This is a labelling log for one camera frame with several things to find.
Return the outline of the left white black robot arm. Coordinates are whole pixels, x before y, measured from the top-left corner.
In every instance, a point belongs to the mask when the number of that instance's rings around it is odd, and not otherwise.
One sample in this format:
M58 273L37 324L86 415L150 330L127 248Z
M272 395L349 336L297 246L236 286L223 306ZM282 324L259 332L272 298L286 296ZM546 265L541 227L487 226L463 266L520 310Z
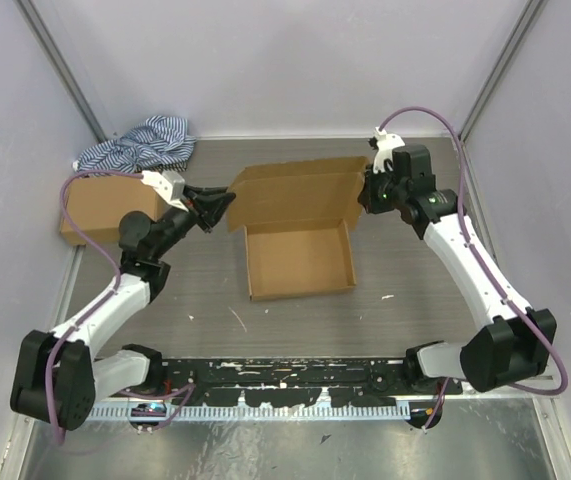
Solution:
M210 232L234 201L224 187L183 187L178 204L157 220L142 211L119 224L122 252L108 286L76 315L49 332L33 330L21 342L9 405L53 426L79 428L98 401L114 394L166 394L162 354L128 344L100 359L106 342L162 292L171 267L163 256L194 227Z

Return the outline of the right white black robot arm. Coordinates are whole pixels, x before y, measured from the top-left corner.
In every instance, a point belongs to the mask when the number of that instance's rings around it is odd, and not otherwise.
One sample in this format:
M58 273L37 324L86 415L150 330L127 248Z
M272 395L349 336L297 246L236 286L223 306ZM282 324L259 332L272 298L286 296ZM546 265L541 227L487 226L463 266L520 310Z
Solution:
M544 373L556 320L547 309L533 309L510 285L453 190L437 189L434 175L402 178L367 168L358 201L368 214L400 212L446 267L476 326L467 342L435 341L407 350L405 382L412 392L427 394L446 377L479 392L523 387Z

